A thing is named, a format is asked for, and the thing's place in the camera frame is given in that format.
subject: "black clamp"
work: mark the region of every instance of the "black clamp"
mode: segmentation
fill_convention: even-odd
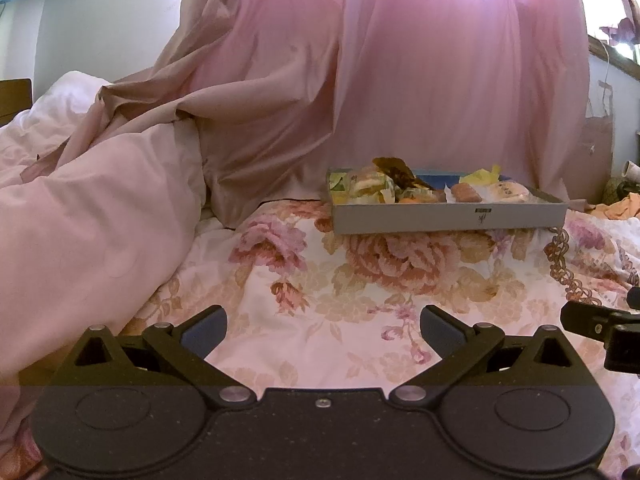
[[[627,296],[631,308],[638,308],[640,288]],[[640,315],[625,310],[569,301],[560,321],[568,332],[600,341],[607,351],[604,367],[612,372],[640,374]]]
[[[91,327],[33,414],[46,479],[604,478],[613,412],[557,326],[507,336],[431,305],[420,330],[442,361],[388,399],[269,388],[258,400],[204,361],[226,333],[219,306],[142,336]]]

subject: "paper roll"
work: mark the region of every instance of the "paper roll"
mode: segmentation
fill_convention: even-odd
[[[622,171],[622,178],[628,182],[640,184],[640,167],[636,166],[630,160],[625,164],[625,169]]]

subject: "floral bedspread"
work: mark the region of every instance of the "floral bedspread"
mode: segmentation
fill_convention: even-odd
[[[259,395],[269,386],[388,392],[439,359],[420,337],[426,304],[512,335],[559,325],[567,299],[628,310],[638,233],[635,218],[569,212],[557,232],[338,236],[325,205],[269,203],[235,232],[201,221],[184,263],[124,333],[220,304],[228,334],[207,360]],[[601,344],[568,336],[616,412],[602,469],[620,478],[640,463],[640,381],[604,370]],[[14,478],[2,463],[0,478]]]

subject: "cable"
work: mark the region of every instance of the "cable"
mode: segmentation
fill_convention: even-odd
[[[604,75],[604,90],[602,91],[602,107],[604,108],[605,112],[607,111],[607,105],[604,104],[604,98],[607,95],[607,79],[609,78],[609,67],[611,66],[611,56],[609,55],[609,50],[607,49],[607,45],[600,39],[598,39],[598,41],[602,44],[602,47],[604,49],[604,51],[607,53],[607,71]]]

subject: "pink flower decoration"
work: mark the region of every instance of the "pink flower decoration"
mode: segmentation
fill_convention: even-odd
[[[357,277],[412,294],[446,290],[460,264],[460,250],[449,234],[350,235],[344,248]]]
[[[578,242],[578,247],[582,249],[596,249],[601,251],[604,249],[606,240],[602,231],[595,225],[578,219],[568,224],[568,231],[574,236]]]
[[[407,321],[416,321],[417,316],[415,315],[415,307],[412,303],[407,303],[400,306],[396,310],[396,317],[398,319],[407,320]]]
[[[275,282],[271,285],[271,293],[280,306],[278,314],[293,316],[297,309],[305,311],[309,306],[304,294],[289,282]]]
[[[411,345],[411,357],[417,365],[424,365],[431,361],[431,353],[423,352],[418,345]]]
[[[385,341],[393,341],[394,339],[402,339],[404,329],[401,326],[385,326],[382,329],[382,339]]]
[[[306,249],[305,233],[285,224],[277,216],[260,215],[246,227],[229,261],[235,264],[268,266],[285,276],[296,269],[306,270],[300,253]]]

